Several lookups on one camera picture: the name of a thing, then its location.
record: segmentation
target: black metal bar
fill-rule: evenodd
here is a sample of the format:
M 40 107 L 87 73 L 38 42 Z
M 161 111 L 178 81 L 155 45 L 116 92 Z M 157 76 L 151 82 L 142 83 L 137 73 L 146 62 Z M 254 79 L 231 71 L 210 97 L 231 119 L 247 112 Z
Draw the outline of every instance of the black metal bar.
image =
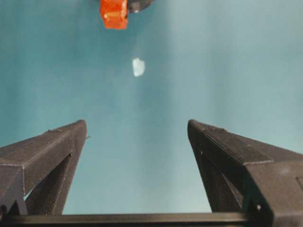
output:
M 246 213 L 32 215 L 8 216 L 3 226 L 248 226 L 257 218 Z

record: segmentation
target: white object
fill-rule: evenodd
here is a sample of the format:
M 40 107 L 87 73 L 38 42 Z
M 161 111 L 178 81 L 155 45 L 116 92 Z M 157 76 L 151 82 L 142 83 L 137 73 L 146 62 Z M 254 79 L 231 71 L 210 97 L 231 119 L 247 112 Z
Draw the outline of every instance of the white object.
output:
M 143 75 L 145 71 L 145 62 L 140 60 L 139 58 L 133 59 L 133 70 L 135 77 Z

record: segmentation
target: small white piece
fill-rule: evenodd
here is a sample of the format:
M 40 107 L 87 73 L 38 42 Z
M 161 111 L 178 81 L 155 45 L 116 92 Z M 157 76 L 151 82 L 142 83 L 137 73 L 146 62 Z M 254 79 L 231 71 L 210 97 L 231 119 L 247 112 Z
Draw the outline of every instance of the small white piece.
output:
M 145 71 L 145 62 L 140 60 L 139 58 L 133 59 L 133 70 L 135 77 L 143 75 Z

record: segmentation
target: red-orange block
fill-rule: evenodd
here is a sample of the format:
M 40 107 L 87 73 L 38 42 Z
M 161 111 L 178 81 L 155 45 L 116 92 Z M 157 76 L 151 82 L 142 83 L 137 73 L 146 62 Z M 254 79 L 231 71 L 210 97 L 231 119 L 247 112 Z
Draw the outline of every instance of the red-orange block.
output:
M 100 0 L 100 15 L 106 28 L 127 28 L 127 0 Z

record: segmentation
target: black object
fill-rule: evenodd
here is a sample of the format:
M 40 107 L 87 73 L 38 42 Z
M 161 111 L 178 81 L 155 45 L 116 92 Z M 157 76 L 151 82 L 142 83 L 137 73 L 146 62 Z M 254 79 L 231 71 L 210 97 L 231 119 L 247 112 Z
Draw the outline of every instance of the black object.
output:
M 128 0 L 130 13 L 138 13 L 152 4 L 153 0 Z
M 0 148 L 2 226 L 303 226 L 303 155 L 194 120 L 188 136 L 214 213 L 58 216 L 85 136 L 79 121 Z

